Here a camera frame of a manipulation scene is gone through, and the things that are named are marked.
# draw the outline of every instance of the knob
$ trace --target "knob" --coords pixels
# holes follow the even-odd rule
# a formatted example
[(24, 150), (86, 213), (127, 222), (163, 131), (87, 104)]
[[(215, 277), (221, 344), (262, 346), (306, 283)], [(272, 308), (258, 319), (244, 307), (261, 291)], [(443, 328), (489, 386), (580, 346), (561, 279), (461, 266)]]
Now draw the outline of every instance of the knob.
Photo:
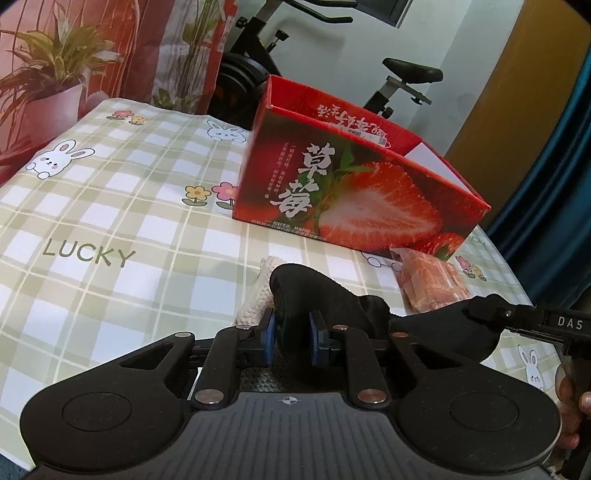
[(382, 112), (382, 116), (384, 118), (390, 118), (393, 113), (394, 113), (394, 110), (392, 110), (390, 107), (386, 107), (384, 109), (384, 111)]
[(248, 23), (248, 19), (246, 17), (240, 17), (238, 20), (236, 20), (236, 27), (237, 28), (244, 28), (244, 27), (246, 27), (247, 23)]
[(276, 37), (278, 40), (285, 41), (285, 40), (287, 40), (287, 39), (288, 39), (290, 36), (289, 36), (287, 33), (285, 33), (283, 30), (277, 30), (277, 31), (275, 32), (275, 37)]

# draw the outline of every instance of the human hand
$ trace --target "human hand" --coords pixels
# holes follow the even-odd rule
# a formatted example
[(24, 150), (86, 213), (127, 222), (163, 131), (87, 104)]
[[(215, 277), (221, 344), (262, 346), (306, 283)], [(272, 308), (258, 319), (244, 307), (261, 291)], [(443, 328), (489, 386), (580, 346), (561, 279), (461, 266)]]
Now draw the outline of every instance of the human hand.
[(560, 365), (554, 380), (556, 396), (560, 401), (558, 410), (562, 417), (562, 430), (556, 446), (565, 450), (574, 450), (579, 444), (579, 427), (587, 415), (591, 415), (591, 392), (583, 393), (575, 402), (574, 385)]

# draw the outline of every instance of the wooden door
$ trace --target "wooden door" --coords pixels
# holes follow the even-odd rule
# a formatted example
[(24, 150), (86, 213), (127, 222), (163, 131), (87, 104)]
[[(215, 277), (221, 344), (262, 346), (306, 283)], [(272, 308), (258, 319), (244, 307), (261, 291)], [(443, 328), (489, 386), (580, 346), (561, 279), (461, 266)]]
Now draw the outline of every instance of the wooden door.
[(525, 0), (480, 98), (446, 158), (491, 205), (488, 225), (550, 137), (591, 42), (564, 0)]

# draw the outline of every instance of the handlebar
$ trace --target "handlebar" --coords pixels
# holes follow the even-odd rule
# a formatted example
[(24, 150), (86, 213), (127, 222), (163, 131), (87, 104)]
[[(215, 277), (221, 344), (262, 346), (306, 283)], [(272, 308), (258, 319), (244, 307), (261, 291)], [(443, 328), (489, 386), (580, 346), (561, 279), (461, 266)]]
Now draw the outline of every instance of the handlebar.
[(306, 0), (306, 2), (312, 5), (316, 5), (317, 7), (357, 7), (357, 2), (355, 0)]
[[(310, 7), (302, 5), (296, 0), (284, 0), (284, 2), (299, 10), (300, 12), (304, 12), (311, 17), (314, 17), (317, 20), (320, 20), (324, 23), (331, 23), (331, 24), (339, 24), (339, 23), (351, 23), (353, 21), (352, 17), (327, 17), (321, 13), (318, 13), (316, 10), (312, 10)], [(356, 7), (357, 2), (352, 0), (313, 0), (310, 1), (311, 4), (319, 5), (321, 7)]]

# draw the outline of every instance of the red cardboard box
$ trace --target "red cardboard box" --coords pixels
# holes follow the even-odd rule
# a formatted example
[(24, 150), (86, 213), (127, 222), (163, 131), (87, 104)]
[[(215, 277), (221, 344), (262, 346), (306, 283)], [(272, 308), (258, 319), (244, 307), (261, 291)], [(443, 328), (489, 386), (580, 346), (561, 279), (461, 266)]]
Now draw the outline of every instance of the red cardboard box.
[(272, 76), (233, 217), (374, 254), (411, 247), (448, 259), (489, 209), (418, 135)]

